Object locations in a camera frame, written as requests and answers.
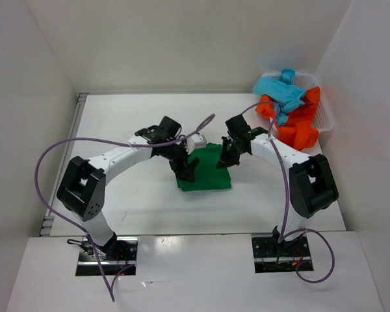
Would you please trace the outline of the green t shirt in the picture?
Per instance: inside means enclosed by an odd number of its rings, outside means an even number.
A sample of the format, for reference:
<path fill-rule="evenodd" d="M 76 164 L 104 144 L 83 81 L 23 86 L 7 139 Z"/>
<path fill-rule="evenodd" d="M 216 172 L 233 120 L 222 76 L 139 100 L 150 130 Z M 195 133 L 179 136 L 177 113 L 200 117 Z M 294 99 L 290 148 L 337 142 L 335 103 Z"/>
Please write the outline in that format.
<path fill-rule="evenodd" d="M 182 192 L 230 189 L 231 176 L 228 169 L 216 168 L 221 149 L 221 144 L 214 143 L 208 143 L 204 148 L 195 149 L 189 158 L 190 161 L 196 157 L 200 160 L 194 171 L 195 181 L 191 183 L 177 179 L 177 187 Z"/>

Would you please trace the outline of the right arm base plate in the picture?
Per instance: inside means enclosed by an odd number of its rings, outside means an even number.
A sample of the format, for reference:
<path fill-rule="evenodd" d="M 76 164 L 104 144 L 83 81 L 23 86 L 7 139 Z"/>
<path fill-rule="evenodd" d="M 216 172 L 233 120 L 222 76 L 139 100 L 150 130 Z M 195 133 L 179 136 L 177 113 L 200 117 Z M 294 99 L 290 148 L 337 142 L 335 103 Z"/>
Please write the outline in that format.
<path fill-rule="evenodd" d="M 252 252 L 256 274 L 314 271 L 307 237 L 279 245 L 271 235 L 252 236 Z"/>

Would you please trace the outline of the light blue t shirt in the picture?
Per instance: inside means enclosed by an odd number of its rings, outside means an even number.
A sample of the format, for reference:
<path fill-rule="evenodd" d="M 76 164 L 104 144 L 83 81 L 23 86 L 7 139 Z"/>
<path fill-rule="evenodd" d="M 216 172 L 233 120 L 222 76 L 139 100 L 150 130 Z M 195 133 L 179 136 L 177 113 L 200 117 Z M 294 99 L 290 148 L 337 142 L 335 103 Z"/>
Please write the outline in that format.
<path fill-rule="evenodd" d="M 295 74 L 292 69 L 284 69 L 278 79 L 262 76 L 252 89 L 255 95 L 266 95 L 277 103 L 273 104 L 273 108 L 278 111 L 276 120 L 280 126 L 288 121 L 289 113 L 304 105 L 302 98 L 306 94 L 306 89 L 293 84 Z"/>

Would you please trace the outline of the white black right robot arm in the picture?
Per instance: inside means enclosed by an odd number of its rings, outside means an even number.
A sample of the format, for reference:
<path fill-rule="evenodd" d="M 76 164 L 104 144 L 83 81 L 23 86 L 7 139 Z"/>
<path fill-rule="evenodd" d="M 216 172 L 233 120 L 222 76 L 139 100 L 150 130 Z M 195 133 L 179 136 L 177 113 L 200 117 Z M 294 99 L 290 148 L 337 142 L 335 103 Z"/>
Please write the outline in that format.
<path fill-rule="evenodd" d="M 328 159 L 293 149 L 274 138 L 269 129 L 250 127 L 241 114 L 228 119 L 226 127 L 216 168 L 238 165 L 241 155 L 248 153 L 282 172 L 285 208 L 281 224 L 272 232 L 272 248 L 278 255 L 287 255 L 305 232 L 307 221 L 339 197 Z"/>

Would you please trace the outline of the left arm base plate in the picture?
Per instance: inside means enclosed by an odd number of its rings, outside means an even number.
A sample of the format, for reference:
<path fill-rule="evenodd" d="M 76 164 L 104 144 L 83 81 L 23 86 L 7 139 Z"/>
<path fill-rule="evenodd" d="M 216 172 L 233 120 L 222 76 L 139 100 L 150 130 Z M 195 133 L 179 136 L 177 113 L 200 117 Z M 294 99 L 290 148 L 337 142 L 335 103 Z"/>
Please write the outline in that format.
<path fill-rule="evenodd" d="M 101 266 L 107 276 L 135 276 L 137 267 L 138 237 L 118 237 L 117 245 L 109 254 L 99 253 Z M 83 237 L 81 240 L 68 239 L 67 243 L 79 247 L 76 276 L 100 276 L 95 254 L 91 244 Z"/>

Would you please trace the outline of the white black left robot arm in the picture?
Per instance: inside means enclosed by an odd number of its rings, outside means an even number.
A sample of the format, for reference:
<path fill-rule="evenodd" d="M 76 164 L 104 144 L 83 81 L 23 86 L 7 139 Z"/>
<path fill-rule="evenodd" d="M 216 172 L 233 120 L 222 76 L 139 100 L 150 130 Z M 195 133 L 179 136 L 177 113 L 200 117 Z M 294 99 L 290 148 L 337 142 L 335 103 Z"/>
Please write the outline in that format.
<path fill-rule="evenodd" d="M 199 158 L 190 159 L 207 141 L 199 133 L 176 138 L 181 125 L 165 116 L 159 125 L 138 130 L 125 146 L 114 148 L 90 159 L 72 158 L 57 190 L 57 198 L 79 220 L 94 242 L 99 258 L 112 258 L 120 249 L 117 235 L 108 225 L 102 209 L 105 188 L 118 175 L 132 166 L 163 157 L 168 160 L 177 180 L 193 183 Z"/>

